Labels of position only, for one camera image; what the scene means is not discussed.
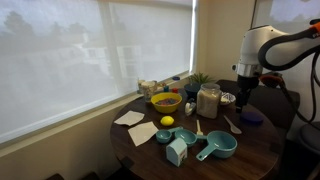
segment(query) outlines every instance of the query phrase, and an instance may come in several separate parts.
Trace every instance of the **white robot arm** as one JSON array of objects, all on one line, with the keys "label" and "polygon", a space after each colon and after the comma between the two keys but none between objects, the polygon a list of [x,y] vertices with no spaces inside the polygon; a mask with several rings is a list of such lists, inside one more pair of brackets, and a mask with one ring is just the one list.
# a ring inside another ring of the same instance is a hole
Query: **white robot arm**
[{"label": "white robot arm", "polygon": [[246,32],[240,60],[232,69],[238,74],[237,112],[247,104],[252,89],[258,86],[263,68],[290,69],[312,53],[320,51],[320,22],[296,34],[261,26]]}]

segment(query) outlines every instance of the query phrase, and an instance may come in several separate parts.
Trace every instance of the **dark floor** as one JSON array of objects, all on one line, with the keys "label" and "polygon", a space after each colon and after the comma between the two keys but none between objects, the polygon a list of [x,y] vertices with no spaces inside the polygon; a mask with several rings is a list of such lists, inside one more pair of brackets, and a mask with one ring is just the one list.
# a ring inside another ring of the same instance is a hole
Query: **dark floor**
[{"label": "dark floor", "polygon": [[[280,173],[276,180],[306,180],[320,160],[317,155],[292,141],[286,142],[284,151]],[[120,169],[107,180],[128,179],[128,177],[139,179],[133,177],[128,170]]]}]

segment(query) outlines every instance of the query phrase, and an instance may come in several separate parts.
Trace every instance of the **spoon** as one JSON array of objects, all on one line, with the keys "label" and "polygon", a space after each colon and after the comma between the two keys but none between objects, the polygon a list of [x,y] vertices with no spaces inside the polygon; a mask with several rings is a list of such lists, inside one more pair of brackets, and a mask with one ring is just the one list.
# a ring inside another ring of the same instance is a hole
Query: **spoon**
[{"label": "spoon", "polygon": [[200,129],[200,122],[197,120],[197,135],[203,135],[203,132]]},{"label": "spoon", "polygon": [[226,115],[224,115],[224,118],[229,123],[231,132],[233,132],[234,134],[241,134],[242,133],[242,131],[239,128],[237,128],[237,126],[235,126]]}]

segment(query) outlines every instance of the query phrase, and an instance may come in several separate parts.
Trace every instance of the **window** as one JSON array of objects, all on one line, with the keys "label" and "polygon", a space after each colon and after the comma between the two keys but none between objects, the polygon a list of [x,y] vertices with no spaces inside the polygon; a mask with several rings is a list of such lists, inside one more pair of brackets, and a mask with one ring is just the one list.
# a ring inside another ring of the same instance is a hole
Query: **window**
[{"label": "window", "polygon": [[2,0],[0,143],[190,71],[192,0]]}]

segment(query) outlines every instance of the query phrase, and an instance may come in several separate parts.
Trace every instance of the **round wooden table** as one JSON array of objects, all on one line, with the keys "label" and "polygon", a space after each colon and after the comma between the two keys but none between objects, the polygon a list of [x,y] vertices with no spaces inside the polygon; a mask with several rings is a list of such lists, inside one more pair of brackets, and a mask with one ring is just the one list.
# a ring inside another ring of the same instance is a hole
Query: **round wooden table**
[{"label": "round wooden table", "polygon": [[[278,160],[278,153],[273,151],[279,145],[279,135],[272,123],[259,110],[251,105],[244,107],[243,112],[257,112],[264,117],[261,125],[251,125],[240,121],[240,115],[235,112],[234,104],[220,106],[216,119],[204,118],[196,113],[186,116],[184,106],[186,94],[179,90],[183,101],[178,110],[171,114],[157,112],[152,104],[146,104],[144,99],[138,98],[127,104],[116,115],[115,120],[128,111],[144,113],[144,118],[137,124],[152,121],[158,129],[170,129],[182,126],[196,133],[196,120],[199,119],[204,135],[214,130],[222,130],[233,135],[238,146],[228,159],[219,159],[209,155],[199,161],[196,155],[206,147],[206,142],[197,142],[188,148],[188,157],[180,167],[176,167],[166,159],[166,146],[156,140],[155,135],[146,143],[135,146],[128,129],[133,126],[113,123],[110,130],[111,143],[121,164],[142,179],[264,179]],[[175,122],[170,127],[160,124],[160,119],[170,115]],[[242,134],[232,134],[230,126],[223,118],[229,119],[242,130]]]}]

